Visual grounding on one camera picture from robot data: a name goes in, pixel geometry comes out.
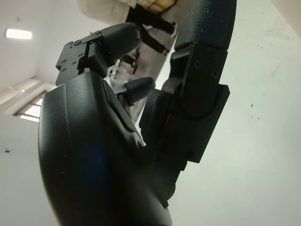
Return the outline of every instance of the window frame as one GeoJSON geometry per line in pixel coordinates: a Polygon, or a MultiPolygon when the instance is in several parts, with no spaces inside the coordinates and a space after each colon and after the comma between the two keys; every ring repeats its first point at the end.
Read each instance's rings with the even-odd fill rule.
{"type": "Polygon", "coordinates": [[[35,118],[37,119],[37,121],[35,120],[30,120],[30,119],[25,119],[25,120],[30,120],[30,121],[35,121],[35,122],[39,122],[40,121],[40,115],[36,116],[33,114],[26,114],[25,112],[28,111],[29,109],[31,109],[33,106],[38,106],[42,107],[42,103],[41,105],[38,105],[37,102],[40,101],[41,99],[43,100],[43,98],[45,97],[47,91],[43,91],[42,93],[40,93],[39,95],[35,96],[34,98],[31,99],[31,101],[27,102],[23,107],[21,107],[15,114],[14,116],[21,118],[21,116],[26,116],[26,117],[30,117],[30,118],[35,118]]]}

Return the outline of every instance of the ceiling light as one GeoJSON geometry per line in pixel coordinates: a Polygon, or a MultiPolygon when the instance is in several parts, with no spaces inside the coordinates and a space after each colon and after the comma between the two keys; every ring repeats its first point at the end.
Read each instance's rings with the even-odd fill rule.
{"type": "Polygon", "coordinates": [[[5,37],[12,39],[32,39],[32,33],[22,30],[7,29],[5,37]]]}

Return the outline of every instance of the black mechanical part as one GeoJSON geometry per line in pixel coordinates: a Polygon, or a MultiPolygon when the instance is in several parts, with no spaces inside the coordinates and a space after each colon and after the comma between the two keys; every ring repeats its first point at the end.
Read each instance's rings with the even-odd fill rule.
{"type": "Polygon", "coordinates": [[[236,0],[192,4],[169,79],[147,99],[140,121],[146,146],[126,108],[144,92],[130,84],[114,92],[103,81],[106,68],[139,44],[137,26],[120,24],[65,45],[39,128],[43,181],[62,225],[172,224],[167,201],[187,161],[200,162],[230,93],[219,80],[235,7],[236,0]]]}
{"type": "Polygon", "coordinates": [[[124,110],[112,107],[118,100],[108,100],[107,89],[89,72],[45,95],[39,153],[53,208],[64,226],[171,225],[135,162],[142,140],[122,123],[127,114],[116,114],[124,110]]]}
{"type": "Polygon", "coordinates": [[[133,106],[135,102],[147,97],[150,90],[154,88],[155,81],[147,77],[122,84],[114,90],[114,94],[117,96],[127,114],[131,116],[130,107],[133,106]]]}
{"type": "Polygon", "coordinates": [[[126,55],[139,43],[140,28],[134,23],[118,24],[97,31],[82,40],[67,43],[57,61],[60,71],[56,80],[59,86],[71,78],[83,73],[85,68],[107,76],[104,69],[115,64],[115,60],[126,55]]]}
{"type": "Polygon", "coordinates": [[[201,42],[227,50],[232,37],[237,0],[193,0],[178,35],[175,50],[201,42]]]}

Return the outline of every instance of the textured grip surface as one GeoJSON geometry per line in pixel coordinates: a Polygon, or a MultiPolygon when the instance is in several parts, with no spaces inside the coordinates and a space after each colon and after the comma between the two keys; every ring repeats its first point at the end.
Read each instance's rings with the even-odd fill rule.
{"type": "Polygon", "coordinates": [[[193,0],[175,44],[180,50],[195,42],[228,49],[237,0],[193,0]]]}

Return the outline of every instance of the white shirt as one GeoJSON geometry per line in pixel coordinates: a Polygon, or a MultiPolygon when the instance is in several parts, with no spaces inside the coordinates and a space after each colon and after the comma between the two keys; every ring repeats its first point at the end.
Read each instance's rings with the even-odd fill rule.
{"type": "Polygon", "coordinates": [[[77,0],[80,10],[88,17],[109,25],[124,23],[130,7],[138,0],[77,0]]]}

